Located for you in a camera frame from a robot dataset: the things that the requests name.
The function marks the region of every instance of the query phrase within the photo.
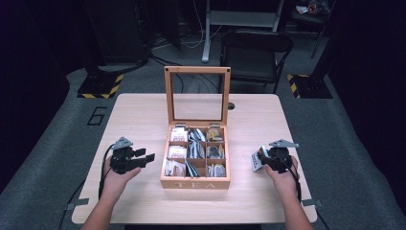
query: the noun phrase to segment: wooden tea box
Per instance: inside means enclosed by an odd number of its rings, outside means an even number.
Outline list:
[[[169,128],[161,171],[164,189],[227,190],[230,152],[227,113],[229,67],[166,66]],[[180,75],[221,81],[221,93],[175,93]]]

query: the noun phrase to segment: wooden lid frame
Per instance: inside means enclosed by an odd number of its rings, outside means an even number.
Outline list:
[[[167,90],[168,118],[170,125],[188,124],[198,127],[207,127],[211,124],[227,126],[228,102],[230,92],[230,67],[206,67],[206,66],[165,66],[165,81]],[[223,76],[222,105],[220,120],[176,119],[173,103],[172,76],[175,74],[218,74]]]

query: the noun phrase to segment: gray carpet floor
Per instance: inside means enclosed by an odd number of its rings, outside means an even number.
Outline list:
[[[354,133],[328,76],[325,81],[333,99],[293,97],[286,76],[311,74],[327,38],[316,58],[310,59],[315,34],[291,36],[295,47],[285,64],[277,95],[293,140],[301,145],[297,152],[312,197],[323,204],[318,211],[330,229],[404,229],[406,218],[396,205],[385,176],[375,167]],[[181,50],[164,45],[154,48],[152,53],[182,65],[217,66],[218,39],[212,42],[209,63],[201,62],[202,50],[203,44],[196,48],[183,45]],[[104,69],[124,67],[128,65],[109,65]],[[90,169],[117,99],[117,95],[111,99],[77,98],[85,77],[84,70],[67,76],[71,88],[66,101],[0,195],[0,229],[58,228],[69,197]],[[272,87],[232,82],[231,93],[270,93]],[[150,59],[145,66],[125,74],[117,94],[121,93],[165,93],[163,66]],[[98,110],[104,114],[101,125],[88,126],[96,107],[105,107]],[[79,229],[79,225],[71,221],[72,212],[66,212],[62,229]],[[326,229],[320,219],[313,226]],[[112,224],[110,229],[124,229],[124,226]],[[263,224],[262,229],[284,229],[284,225]]]

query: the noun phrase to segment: stand base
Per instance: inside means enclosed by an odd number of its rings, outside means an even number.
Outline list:
[[[332,99],[324,82],[319,82],[317,89],[310,88],[308,85],[309,75],[288,75],[293,96],[300,99]]]
[[[112,98],[119,89],[122,79],[122,74],[103,71],[97,75],[87,75],[78,90],[78,98]]]

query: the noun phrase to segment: yellow and black hazard tape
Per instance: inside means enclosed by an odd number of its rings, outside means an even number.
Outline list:
[[[106,94],[78,94],[78,98],[87,98],[87,99],[99,99],[99,98],[112,98],[116,95],[116,92],[119,90],[120,83],[122,82],[123,75],[119,75],[114,82],[113,87],[109,93]]]
[[[290,89],[292,90],[293,96],[295,98],[301,98],[299,94],[298,87],[296,86],[294,78],[308,78],[309,75],[287,75],[287,80],[290,83]]]

